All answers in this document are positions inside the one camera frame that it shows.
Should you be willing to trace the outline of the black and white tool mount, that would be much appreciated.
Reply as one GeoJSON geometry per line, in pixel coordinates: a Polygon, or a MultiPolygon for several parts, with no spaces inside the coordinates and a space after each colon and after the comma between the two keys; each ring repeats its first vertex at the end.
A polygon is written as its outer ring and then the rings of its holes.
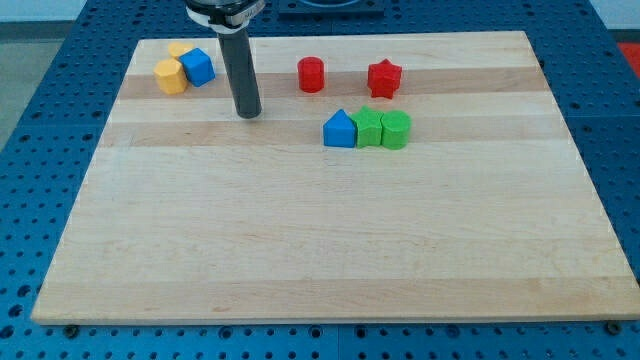
{"type": "Polygon", "coordinates": [[[246,28],[266,5],[265,0],[185,0],[187,15],[195,23],[219,34],[246,28]]]}

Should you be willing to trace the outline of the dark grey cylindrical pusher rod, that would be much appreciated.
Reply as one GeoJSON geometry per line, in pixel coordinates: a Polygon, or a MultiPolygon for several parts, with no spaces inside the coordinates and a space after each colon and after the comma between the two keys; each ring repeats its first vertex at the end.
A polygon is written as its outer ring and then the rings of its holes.
{"type": "Polygon", "coordinates": [[[252,119],[262,112],[249,35],[245,28],[218,35],[236,113],[252,119]]]}

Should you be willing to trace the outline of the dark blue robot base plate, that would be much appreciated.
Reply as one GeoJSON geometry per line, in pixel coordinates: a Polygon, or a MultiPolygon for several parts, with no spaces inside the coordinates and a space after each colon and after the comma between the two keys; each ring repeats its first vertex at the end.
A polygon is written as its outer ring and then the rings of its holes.
{"type": "Polygon", "coordinates": [[[280,17],[383,15],[385,0],[277,0],[280,17]]]}

